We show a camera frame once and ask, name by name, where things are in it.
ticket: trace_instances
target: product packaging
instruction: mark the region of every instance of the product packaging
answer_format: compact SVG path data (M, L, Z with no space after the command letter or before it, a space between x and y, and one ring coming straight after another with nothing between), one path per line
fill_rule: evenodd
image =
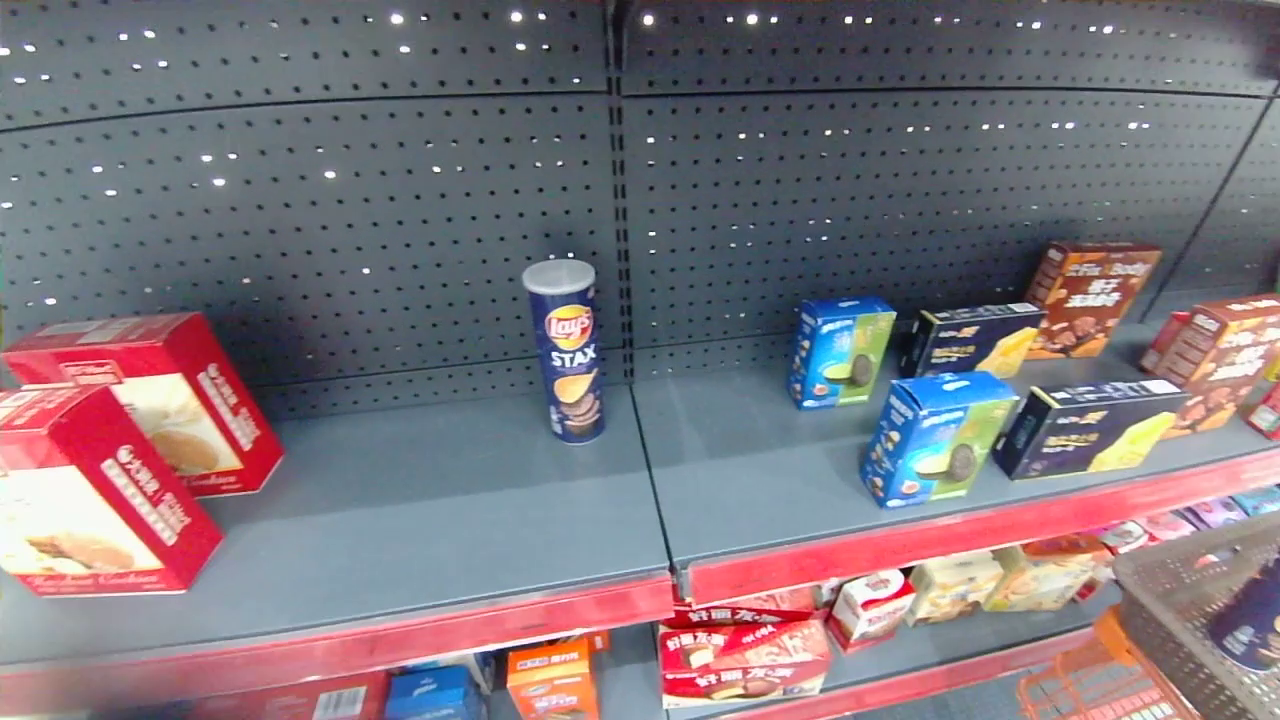
M420 660L417 662L406 662L401 669L401 674L422 673L425 670L434 670L436 667L452 667L461 666L471 674L471 679L475 680L477 688L484 694L489 694L494 688L494 673L498 666L497 652L462 652L458 655L448 655L444 657L435 657L431 660Z
M1222 655L1249 670L1280 667L1280 557L1244 583L1208 621L1207 634Z
M1233 495L1231 500L1240 506L1249 516L1266 515L1280 510L1280 488L1267 486L1265 488L1251 489Z
M893 635L915 601L915 588L901 570L884 570L845 583L827 618L836 647L850 653Z
M570 445L591 442L604 432L595 268L543 260L521 279L532 306L552 433Z
M1157 512L1156 515L1138 518L1135 521L1146 528L1151 536L1147 544L1160 544L1196 533L1196 525L1178 512Z
M1165 437L1226 424L1280 341L1280 295L1197 305L1152 373L1190 397Z
M387 673L361 673L183 701L184 720L380 720Z
M1147 529L1133 520L1089 530L1089 534L1098 538L1102 546L1107 548L1107 555L1094 568L1093 575L1075 592L1076 602L1089 600L1102 585L1115 579L1115 573L1111 570L1115 556L1133 552L1134 550L1146 547L1151 542L1151 534Z
M796 623L826 615L818 585L742 597L719 605L692 607L676 601L675 612L663 625L673 629L708 625Z
M893 380L863 483L883 507L965 495L1016 401L1014 388L984 372Z
M197 497L257 492L284 457L200 313L50 325L4 359L26 384L110 386Z
M818 620L658 626L658 664L666 708L768 697L818 694L831 650Z
M988 612L1061 610L1110 557L1089 533L1002 547L995 555L1005 575L983 603Z
M0 566L32 592L182 592L220 541L108 389L0 392Z
M1248 421L1267 439L1280 439L1280 384L1271 388L1253 413L1249 413Z
M1004 574L989 550L925 560L911 571L915 601L906 611L906 624L927 625L973 615Z
M600 720L586 638L511 651L507 692L525 720Z
M1137 468L1185 400L1160 379L1033 387L992 457L1015 480Z
M806 300L791 352L787 392L801 410L867 402L896 313L879 297Z
M1055 242L1027 301L1048 311L1027 357L1094 357L1142 291L1161 251L1132 242Z
M384 720L486 720L489 710L466 667L449 665L392 678Z
M1030 302L922 310L911 328L911 347L902 355L902 377L986 370L1011 378L1023 366L1043 319L1044 310Z
M1174 341L1178 340L1178 334L1183 332L1187 327L1188 320L1192 319L1190 313L1170 313L1169 319L1165 324L1160 327L1160 332L1156 333L1156 340L1151 341L1151 347L1142 354L1142 359L1138 360L1138 365L1147 370L1148 373L1160 365L1161 359L1169 352L1169 348L1174 346Z
M1248 519L1244 510L1242 510L1240 506L1236 505L1230 497L1197 502L1196 505L1188 506L1183 510L1183 514L1188 520L1206 530L1221 528L1222 525L1230 525L1231 523L1239 523L1240 520Z

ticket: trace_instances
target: lower shelf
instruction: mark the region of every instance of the lower shelf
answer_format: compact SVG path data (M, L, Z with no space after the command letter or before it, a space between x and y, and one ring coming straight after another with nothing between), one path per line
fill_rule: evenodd
M822 694L744 701L666 711L666 720L819 720L909 702L1039 665L1087 637L1094 619L1120 601L1108 585L1085 603L1059 612L979 612L941 625L902 628L883 644L835 656ZM622 628L596 664L605 720L662 720L652 625ZM506 692L492 701L493 720L518 720Z

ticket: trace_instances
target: lay's logo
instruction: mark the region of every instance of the lay's logo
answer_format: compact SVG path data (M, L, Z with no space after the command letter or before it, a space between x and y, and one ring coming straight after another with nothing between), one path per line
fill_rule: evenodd
M577 350L591 337L591 309L561 305L547 315L547 337L561 350Z

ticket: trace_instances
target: gray metal shelf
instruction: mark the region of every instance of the gray metal shelf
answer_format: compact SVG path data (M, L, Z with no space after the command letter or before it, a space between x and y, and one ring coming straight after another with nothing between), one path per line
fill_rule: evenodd
M1123 328L1098 359L1028 361L1012 384L1025 393L1039 383L1139 378L1138 355L1156 329ZM804 413L785 392L785 361L637 382L632 393L676 566L1062 496L1272 446L1235 420L1160 443L1137 469L1014 483L988 462L966 497L882 510L858 465L897 377L891 361L884 368L867 405Z
M1057 612L978 612L938 625L902 626L882 644L852 655L840 655L836 651L822 692L909 675L1080 630L1091 626L1103 610L1116 602L1120 602L1120 589L1112 583L1088 602L1073 602ZM667 711L667 717L669 720L717 717L778 702L758 700L671 710ZM854 712L858 708L847 710Z
M666 574L631 401L609 389L605 406L608 432L584 447L552 437L541 396L280 423L288 456L266 488L206 503L227 539L188 593L41 600L4 577L0 674L320 637Z

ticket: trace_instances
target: red shelf edge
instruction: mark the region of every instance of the red shelf edge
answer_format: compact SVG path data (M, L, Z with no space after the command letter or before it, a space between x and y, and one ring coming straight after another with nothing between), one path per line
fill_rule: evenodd
M1001 675L1042 665L1053 660L1059 653L1079 647L1092 633L1093 628L1082 628L928 670L823 692L818 696L780 702L759 710L721 715L719 720L829 720L852 712L868 712L975 685Z
M1164 475L865 530L837 538L695 561L694 605L905 568L929 557L1004 547L1185 507L1280 482L1280 448Z
M435 655L513 644L588 629L663 620L672 579L640 579L307 637L248 639L147 660L90 660L35 670L0 669L0 715L138 707L393 667Z

